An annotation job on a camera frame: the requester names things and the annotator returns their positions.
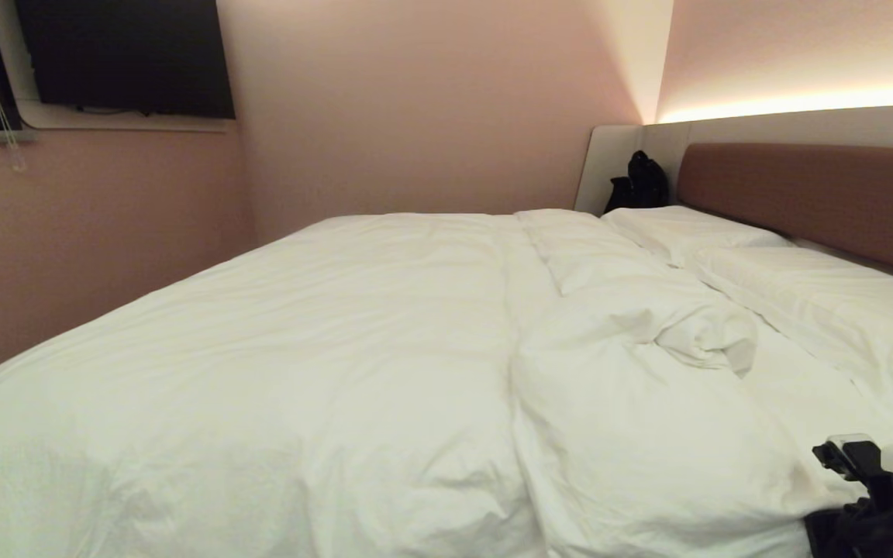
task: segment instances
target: wall light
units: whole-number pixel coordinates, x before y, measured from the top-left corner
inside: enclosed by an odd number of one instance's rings
[[[701,108],[677,110],[664,114],[660,124],[710,120],[754,114],[778,114],[784,112],[804,112],[808,110],[858,109],[865,106],[893,106],[893,88],[876,91],[841,91],[819,93],[794,98],[774,98],[754,100],[754,102],[734,102],[728,105],[713,105]]]

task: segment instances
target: white duvet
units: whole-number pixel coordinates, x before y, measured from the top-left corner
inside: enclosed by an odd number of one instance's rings
[[[788,555],[754,331],[593,216],[330,219],[0,366],[0,556]]]

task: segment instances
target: black backpack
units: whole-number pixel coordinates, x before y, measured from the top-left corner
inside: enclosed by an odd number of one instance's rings
[[[614,177],[612,187],[606,213],[617,208],[663,208],[670,195],[667,174],[642,151],[633,154],[629,177]]]

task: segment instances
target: brown upholstered headboard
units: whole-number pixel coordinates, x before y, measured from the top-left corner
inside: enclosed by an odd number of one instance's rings
[[[692,144],[678,200],[893,266],[893,148]]]

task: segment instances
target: television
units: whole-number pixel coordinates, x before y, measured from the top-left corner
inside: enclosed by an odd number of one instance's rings
[[[215,0],[16,0],[40,102],[235,118]]]

